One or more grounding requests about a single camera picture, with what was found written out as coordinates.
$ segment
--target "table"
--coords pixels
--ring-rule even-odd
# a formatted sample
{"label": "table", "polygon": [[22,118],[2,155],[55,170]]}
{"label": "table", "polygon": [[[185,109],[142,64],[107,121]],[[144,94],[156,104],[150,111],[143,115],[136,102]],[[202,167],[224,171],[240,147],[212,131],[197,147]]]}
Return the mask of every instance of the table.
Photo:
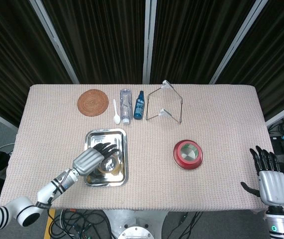
{"label": "table", "polygon": [[[82,178],[54,203],[55,208],[219,211],[265,209],[261,200],[240,185],[257,188],[249,148],[272,151],[256,90],[243,85],[174,85],[183,97],[183,122],[171,118],[133,120],[115,125],[112,99],[122,88],[145,100],[159,85],[34,85],[9,161],[0,205],[25,195],[36,202],[37,191],[48,184],[84,150],[93,129],[122,128],[127,133],[129,178],[119,187],[91,188]],[[77,108],[79,96],[99,89],[109,99],[100,116],[87,117]],[[203,164],[183,170],[172,158],[182,139],[197,142]]]}

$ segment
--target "red lid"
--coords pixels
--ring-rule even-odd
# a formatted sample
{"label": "red lid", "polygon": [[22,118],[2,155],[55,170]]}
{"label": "red lid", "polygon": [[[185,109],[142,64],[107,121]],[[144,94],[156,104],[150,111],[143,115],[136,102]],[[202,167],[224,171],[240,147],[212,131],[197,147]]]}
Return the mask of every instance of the red lid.
{"label": "red lid", "polygon": [[184,169],[195,169],[203,161],[203,152],[201,147],[192,140],[179,141],[173,151],[173,157],[176,164]]}

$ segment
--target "round rattan coaster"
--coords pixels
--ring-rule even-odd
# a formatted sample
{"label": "round rattan coaster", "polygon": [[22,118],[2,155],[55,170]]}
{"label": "round rattan coaster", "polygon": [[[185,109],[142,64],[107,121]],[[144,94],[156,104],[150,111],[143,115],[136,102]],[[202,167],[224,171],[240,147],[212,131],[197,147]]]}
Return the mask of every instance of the round rattan coaster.
{"label": "round rattan coaster", "polygon": [[78,109],[85,116],[98,116],[102,114],[108,106],[108,98],[103,91],[88,90],[78,99]]}

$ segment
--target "black curtain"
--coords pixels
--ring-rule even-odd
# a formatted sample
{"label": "black curtain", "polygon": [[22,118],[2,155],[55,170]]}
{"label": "black curtain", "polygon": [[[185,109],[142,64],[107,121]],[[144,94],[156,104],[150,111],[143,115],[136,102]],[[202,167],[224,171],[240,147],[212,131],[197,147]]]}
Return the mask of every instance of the black curtain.
{"label": "black curtain", "polygon": [[284,1],[267,3],[216,83],[255,86],[265,120],[284,110]]}
{"label": "black curtain", "polygon": [[254,0],[158,0],[151,83],[208,84]]}
{"label": "black curtain", "polygon": [[145,0],[43,0],[83,84],[141,84]]}
{"label": "black curtain", "polygon": [[0,0],[0,116],[19,125],[29,87],[71,84],[29,1]]}

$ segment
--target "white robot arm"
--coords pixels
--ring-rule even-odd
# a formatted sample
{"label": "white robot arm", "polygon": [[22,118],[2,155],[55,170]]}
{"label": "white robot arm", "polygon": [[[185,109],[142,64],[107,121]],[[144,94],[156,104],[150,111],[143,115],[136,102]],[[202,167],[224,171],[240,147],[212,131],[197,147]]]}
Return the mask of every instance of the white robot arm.
{"label": "white robot arm", "polygon": [[252,189],[244,182],[242,187],[249,193],[260,197],[266,204],[267,222],[270,238],[284,239],[284,174],[280,170],[277,157],[266,150],[256,146],[259,155],[250,149],[255,161],[255,167],[259,178],[259,189]]}
{"label": "white robot arm", "polygon": [[88,148],[73,161],[73,168],[65,170],[37,193],[37,203],[34,205],[27,197],[22,196],[0,207],[0,229],[5,228],[11,218],[27,227],[34,223],[43,210],[49,209],[51,203],[69,189],[79,176],[89,175],[105,158],[118,151],[116,144],[99,143]]}

